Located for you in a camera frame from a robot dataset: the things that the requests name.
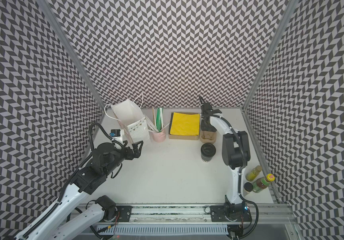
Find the black takeout coffee cup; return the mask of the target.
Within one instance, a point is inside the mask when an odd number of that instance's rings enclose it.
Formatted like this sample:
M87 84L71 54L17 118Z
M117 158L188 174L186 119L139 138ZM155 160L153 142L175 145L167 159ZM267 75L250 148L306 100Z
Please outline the black takeout coffee cup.
M210 162L216 154L216 147L211 143L205 143L201 146L201 158L204 162Z

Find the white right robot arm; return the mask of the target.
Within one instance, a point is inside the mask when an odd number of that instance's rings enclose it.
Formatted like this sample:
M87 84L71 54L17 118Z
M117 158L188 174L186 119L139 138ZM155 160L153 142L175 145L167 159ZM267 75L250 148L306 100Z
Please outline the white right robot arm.
M202 126L222 135L222 158L231 172L231 183L227 190L224 203L224 215L235 221L238 215L246 210L246 199L243 196L243 179L245 168L251 159L249 136L245 131L235 129L223 117L219 109L211 103L199 98L201 104Z

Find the brown pulp cup carrier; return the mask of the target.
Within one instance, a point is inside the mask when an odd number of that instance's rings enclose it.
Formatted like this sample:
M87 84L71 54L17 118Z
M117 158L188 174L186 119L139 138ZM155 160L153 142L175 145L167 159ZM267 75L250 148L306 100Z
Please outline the brown pulp cup carrier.
M217 130L210 124L209 120L202 119L200 125L199 139L202 143L214 144L217 139Z

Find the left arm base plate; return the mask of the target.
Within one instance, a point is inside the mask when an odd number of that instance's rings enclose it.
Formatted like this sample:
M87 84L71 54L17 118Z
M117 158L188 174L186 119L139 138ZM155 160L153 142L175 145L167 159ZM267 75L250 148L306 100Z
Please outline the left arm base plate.
M110 207L105 211L104 220L109 223L129 222L133 207L130 205Z

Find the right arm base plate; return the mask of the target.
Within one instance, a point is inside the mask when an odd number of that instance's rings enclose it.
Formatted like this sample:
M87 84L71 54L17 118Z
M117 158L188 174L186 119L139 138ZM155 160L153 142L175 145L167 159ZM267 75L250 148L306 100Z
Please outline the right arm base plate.
M209 207L211 221L214 223L220 222L235 222L244 223L251 222L252 217L248 210L242 210L239 212L226 210L223 205L212 205Z

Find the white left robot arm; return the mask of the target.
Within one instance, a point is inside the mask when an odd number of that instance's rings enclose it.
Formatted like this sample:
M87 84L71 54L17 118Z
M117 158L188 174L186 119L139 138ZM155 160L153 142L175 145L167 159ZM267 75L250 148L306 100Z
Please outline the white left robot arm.
M58 198L28 227L15 236L7 236L7 240L71 240L102 220L117 225L120 209L108 196L97 198L70 221L65 223L64 220L107 178L116 177L123 161L138 159L144 142L129 147L127 141L121 143L113 139L98 122L90 125L88 135L91 153L66 181Z

